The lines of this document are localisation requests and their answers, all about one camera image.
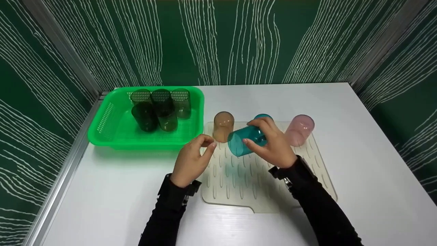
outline wrist strap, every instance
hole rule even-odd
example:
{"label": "wrist strap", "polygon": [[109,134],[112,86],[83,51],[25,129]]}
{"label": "wrist strap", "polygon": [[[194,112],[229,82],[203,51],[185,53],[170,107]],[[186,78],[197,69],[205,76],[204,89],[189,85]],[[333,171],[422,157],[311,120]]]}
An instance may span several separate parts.
{"label": "wrist strap", "polygon": [[289,168],[273,167],[269,170],[274,178],[284,179],[290,191],[292,189],[300,190],[306,185],[317,181],[317,177],[312,173],[305,159],[300,155],[297,155],[297,157],[296,162]]}
{"label": "wrist strap", "polygon": [[158,192],[161,200],[166,207],[179,211],[186,197],[192,197],[199,191],[202,182],[194,180],[193,183],[185,188],[180,188],[170,181],[171,173],[165,175],[161,188]]}

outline basket rim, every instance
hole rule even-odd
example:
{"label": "basket rim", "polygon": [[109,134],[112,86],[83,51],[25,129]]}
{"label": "basket rim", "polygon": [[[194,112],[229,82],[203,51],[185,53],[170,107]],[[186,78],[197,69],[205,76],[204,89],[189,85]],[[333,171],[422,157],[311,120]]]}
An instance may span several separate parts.
{"label": "basket rim", "polygon": [[186,142],[174,142],[174,143],[165,143],[165,144],[156,144],[153,142],[142,142],[141,144],[138,144],[138,142],[116,142],[116,141],[101,141],[98,140],[95,137],[95,132],[96,129],[98,127],[98,125],[100,124],[100,121],[102,119],[103,114],[105,113],[109,103],[111,102],[111,98],[114,97],[116,94],[119,93],[129,93],[129,92],[134,92],[136,90],[139,89],[148,89],[150,91],[154,91],[157,89],[168,89],[169,91],[172,91],[174,89],[180,89],[180,88],[184,88],[187,89],[188,91],[190,91],[190,93],[195,93],[197,95],[199,95],[199,108],[198,108],[198,114],[199,114],[199,118],[197,119],[197,123],[199,125],[199,128],[196,132],[196,135],[199,135],[201,133],[203,133],[203,121],[204,121],[204,107],[205,107],[205,95],[203,94],[202,90],[195,87],[195,86],[134,86],[134,87],[119,87],[116,88],[114,90],[112,90],[111,92],[109,92],[105,98],[103,99],[101,105],[99,106],[99,109],[97,110],[96,114],[94,115],[94,118],[90,124],[90,127],[88,128],[88,132],[87,132],[87,137],[88,137],[88,141],[90,143],[92,143],[95,146],[109,146],[109,147],[125,147],[125,146],[153,146],[153,147],[165,147],[165,146],[183,146],[184,144],[186,144]]}

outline black sleeve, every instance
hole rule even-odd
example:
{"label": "black sleeve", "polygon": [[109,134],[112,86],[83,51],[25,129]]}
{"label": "black sleeve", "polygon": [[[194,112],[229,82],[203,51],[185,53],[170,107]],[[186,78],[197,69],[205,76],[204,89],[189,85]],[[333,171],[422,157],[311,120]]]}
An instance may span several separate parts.
{"label": "black sleeve", "polygon": [[170,208],[167,205],[168,200],[178,199],[181,195],[186,193],[185,189],[174,185],[169,179],[163,183],[165,190],[159,196],[156,202],[155,209],[152,211],[149,222],[141,234],[141,239],[138,246],[174,246],[176,245],[177,232],[179,230],[179,223],[184,215],[187,206],[187,197],[183,201],[180,209]]}
{"label": "black sleeve", "polygon": [[308,217],[320,246],[362,245],[361,239],[338,204],[317,181],[304,163],[297,161],[287,169],[290,191]]}

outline metal frame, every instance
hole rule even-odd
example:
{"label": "metal frame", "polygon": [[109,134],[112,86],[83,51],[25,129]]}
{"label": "metal frame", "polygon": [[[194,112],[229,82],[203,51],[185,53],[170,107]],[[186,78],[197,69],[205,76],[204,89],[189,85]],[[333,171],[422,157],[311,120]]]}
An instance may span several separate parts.
{"label": "metal frame", "polygon": [[97,84],[94,76],[91,74],[85,63],[83,63],[82,59],[74,50],[73,45],[70,43],[61,26],[56,21],[52,13],[50,13],[47,6],[42,2],[42,0],[22,1],[33,15],[33,18],[35,18],[46,35],[59,50],[65,61],[79,77],[82,84],[94,96],[94,98],[98,98],[103,92],[102,89]]}
{"label": "metal frame", "polygon": [[425,6],[428,0],[407,0],[386,31],[381,35],[375,46],[363,59],[358,70],[353,74],[350,85],[356,88],[364,82],[366,76],[372,71],[376,64],[383,58],[388,50],[399,40],[402,33],[413,21],[419,11]]}
{"label": "metal frame", "polygon": [[50,226],[52,225],[53,219],[55,218],[68,187],[73,180],[80,160],[87,149],[89,143],[87,138],[88,128],[90,127],[91,121],[96,115],[103,98],[104,96],[101,96],[96,99],[93,107],[88,113],[88,116],[80,128],[55,182],[47,195],[47,198],[41,206],[29,233],[26,235],[26,238],[22,243],[23,246],[39,246],[43,244]]}

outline teal cup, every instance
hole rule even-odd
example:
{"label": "teal cup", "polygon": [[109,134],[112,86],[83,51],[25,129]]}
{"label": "teal cup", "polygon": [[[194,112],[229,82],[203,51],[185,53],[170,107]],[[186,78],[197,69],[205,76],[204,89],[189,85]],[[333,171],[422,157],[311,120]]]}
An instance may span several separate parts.
{"label": "teal cup", "polygon": [[[270,117],[270,115],[259,114],[255,116],[254,119],[261,117]],[[243,143],[243,139],[245,138],[252,140],[259,146],[267,144],[267,138],[259,127],[246,126],[245,128],[241,128],[229,134],[228,147],[232,154],[239,157],[252,153],[252,151]]]}

